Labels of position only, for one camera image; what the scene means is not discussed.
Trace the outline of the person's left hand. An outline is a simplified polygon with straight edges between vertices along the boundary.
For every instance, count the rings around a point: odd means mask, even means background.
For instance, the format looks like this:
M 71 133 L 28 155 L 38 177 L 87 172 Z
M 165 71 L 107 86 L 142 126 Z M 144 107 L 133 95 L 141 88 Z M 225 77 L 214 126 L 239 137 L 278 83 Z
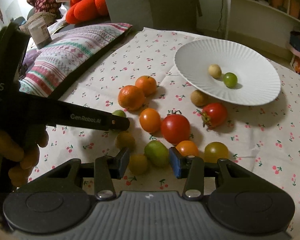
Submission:
M 24 150 L 7 133 L 0 131 L 0 155 L 19 163 L 18 166 L 11 168 L 8 172 L 13 186 L 21 187 L 27 184 L 33 168 L 39 162 L 39 147 L 46 147 L 48 142 L 49 134 L 46 131 L 46 126 L 40 126 L 36 142 L 29 150 Z

